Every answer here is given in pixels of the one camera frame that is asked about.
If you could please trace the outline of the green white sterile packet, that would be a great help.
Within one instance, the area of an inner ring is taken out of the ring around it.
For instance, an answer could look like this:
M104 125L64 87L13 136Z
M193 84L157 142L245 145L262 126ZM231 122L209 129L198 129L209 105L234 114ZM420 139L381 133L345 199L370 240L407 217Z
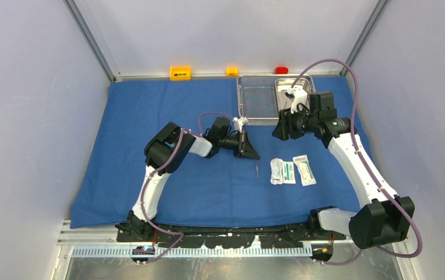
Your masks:
M295 184L295 165L293 162L283 162L282 163L282 182L284 184Z

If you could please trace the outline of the pointed steel tweezers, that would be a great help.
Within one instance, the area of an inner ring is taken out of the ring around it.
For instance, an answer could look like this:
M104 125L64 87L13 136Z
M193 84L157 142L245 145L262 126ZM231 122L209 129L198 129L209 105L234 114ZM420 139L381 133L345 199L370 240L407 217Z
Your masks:
M259 160L255 160L255 174L256 178L259 178Z

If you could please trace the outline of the white gauze roll packet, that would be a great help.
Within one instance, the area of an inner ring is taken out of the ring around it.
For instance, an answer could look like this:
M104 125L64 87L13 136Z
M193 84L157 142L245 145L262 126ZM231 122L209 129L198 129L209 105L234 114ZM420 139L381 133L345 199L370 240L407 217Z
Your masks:
M283 184L282 166L283 166L283 160L280 158L274 158L270 161L271 184L273 185Z

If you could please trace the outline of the blue surgical wrap cloth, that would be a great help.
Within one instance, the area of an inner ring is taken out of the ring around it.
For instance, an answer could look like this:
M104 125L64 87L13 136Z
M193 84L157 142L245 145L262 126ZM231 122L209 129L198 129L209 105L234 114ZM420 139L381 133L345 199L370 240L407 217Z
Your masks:
M236 116L235 78L131 80L113 83L80 190L71 205L71 227L124 222L145 177L145 146L169 122L195 132L208 128L217 113ZM304 222L310 210L335 206L357 212L359 202L342 167L323 143L307 134L281 141L273 128L247 127L255 161L220 150L206 159L189 153L169 177L156 221L201 227L275 226ZM273 185L270 161L307 155L316 184Z

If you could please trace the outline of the wire mesh steel tray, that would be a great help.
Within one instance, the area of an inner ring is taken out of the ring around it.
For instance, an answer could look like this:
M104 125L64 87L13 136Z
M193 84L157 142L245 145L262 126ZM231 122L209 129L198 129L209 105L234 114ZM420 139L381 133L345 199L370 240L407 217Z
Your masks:
M298 78L296 75L244 75L237 78L237 100L240 117L247 117L247 125L276 126L280 111L276 105L275 81ZM315 86L313 78L304 75Z

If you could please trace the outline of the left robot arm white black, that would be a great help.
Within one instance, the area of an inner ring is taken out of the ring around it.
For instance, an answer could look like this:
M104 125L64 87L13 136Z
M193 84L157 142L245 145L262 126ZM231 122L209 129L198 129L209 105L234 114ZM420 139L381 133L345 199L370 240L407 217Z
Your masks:
M153 220L163 189L187 154L209 159L220 149L228 149L236 158L260 160L248 133L243 130L246 123L245 118L218 117L202 134L174 122L166 124L145 147L145 177L139 197L127 216L128 231L141 242L153 236L156 228Z

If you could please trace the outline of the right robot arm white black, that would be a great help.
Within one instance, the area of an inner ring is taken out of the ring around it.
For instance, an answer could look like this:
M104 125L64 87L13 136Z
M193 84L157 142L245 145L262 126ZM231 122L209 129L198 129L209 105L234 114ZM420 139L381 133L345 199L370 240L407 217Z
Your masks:
M407 238L415 210L409 197L400 197L382 178L348 117L339 118L331 92L308 94L302 89L281 91L291 101L279 111L273 136L286 141L313 134L336 158L359 201L358 212L337 207L313 209L308 232L323 239L331 231L349 236L360 249Z

